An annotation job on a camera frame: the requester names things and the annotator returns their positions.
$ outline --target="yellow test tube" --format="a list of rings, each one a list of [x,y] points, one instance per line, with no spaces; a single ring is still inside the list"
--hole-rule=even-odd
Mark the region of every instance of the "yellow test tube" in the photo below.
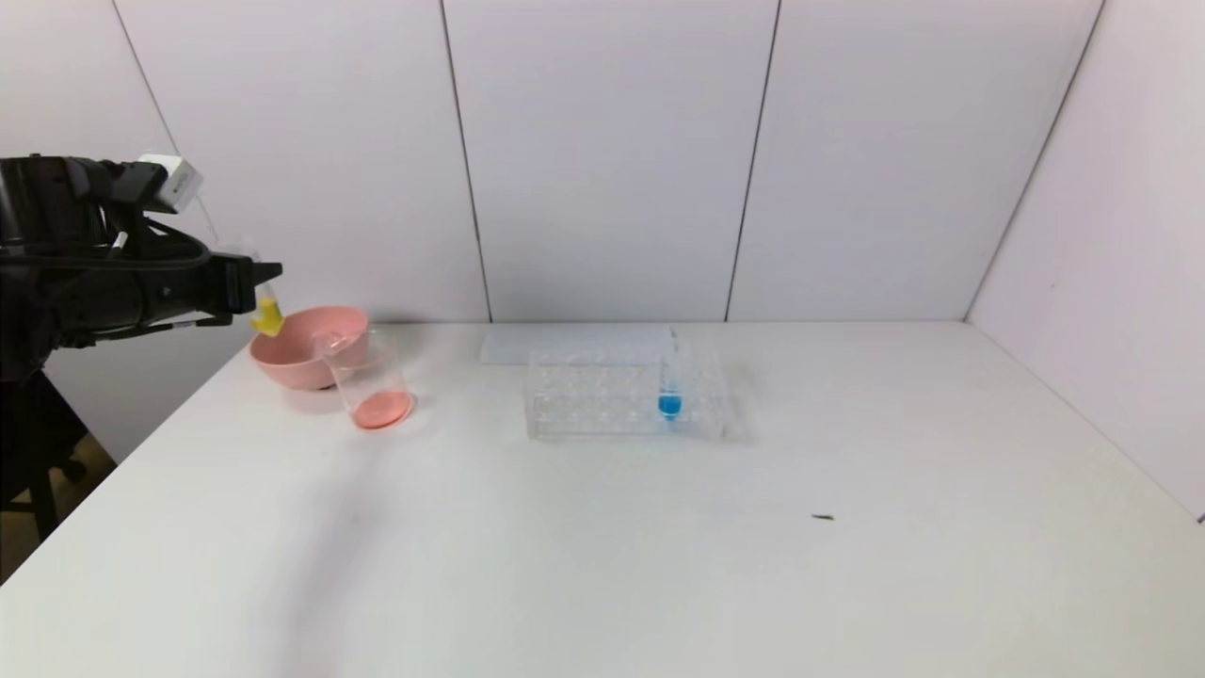
[[[284,325],[284,316],[281,313],[281,305],[276,300],[276,291],[269,283],[255,285],[255,309],[251,312],[251,326],[260,334],[276,336]]]

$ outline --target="black cable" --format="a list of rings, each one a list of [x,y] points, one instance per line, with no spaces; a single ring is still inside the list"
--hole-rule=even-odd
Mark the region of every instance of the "black cable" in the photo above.
[[[210,248],[196,237],[176,230],[170,225],[147,219],[148,225],[178,235],[189,241],[200,252],[190,259],[159,259],[159,260],[128,260],[128,259],[93,259],[88,257],[37,257],[25,254],[0,255],[0,265],[11,266],[39,266],[39,267],[77,267],[84,270],[184,270],[205,265],[210,260]]]

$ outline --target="pink bowl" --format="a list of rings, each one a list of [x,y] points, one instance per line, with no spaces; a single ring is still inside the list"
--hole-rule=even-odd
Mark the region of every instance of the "pink bowl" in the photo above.
[[[269,379],[287,389],[315,391],[335,384],[330,369],[315,355],[313,335],[322,331],[353,335],[369,328],[369,316],[352,306],[316,306],[284,318],[276,336],[258,334],[251,359]]]

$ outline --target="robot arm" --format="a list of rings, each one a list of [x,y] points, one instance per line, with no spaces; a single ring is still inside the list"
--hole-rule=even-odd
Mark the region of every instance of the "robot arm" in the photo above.
[[[54,349],[255,309],[255,285],[281,264],[211,252],[143,213],[183,210],[200,182],[170,155],[0,159],[0,381],[24,379]],[[210,317],[161,322],[195,311]]]

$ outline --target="white wall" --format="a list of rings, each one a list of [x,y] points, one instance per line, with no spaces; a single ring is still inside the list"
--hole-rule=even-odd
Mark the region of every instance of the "white wall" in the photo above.
[[[214,225],[288,312],[486,319],[440,0],[118,0]]]
[[[1205,514],[1205,2],[1110,0],[970,320]]]
[[[724,317],[775,0],[447,0],[495,319]]]
[[[731,319],[958,319],[1100,0],[783,0]]]
[[[0,2],[0,155],[174,153],[117,13],[93,0]],[[164,222],[212,244],[194,205]],[[174,330],[55,353],[46,373],[118,461],[246,346],[251,330]]]

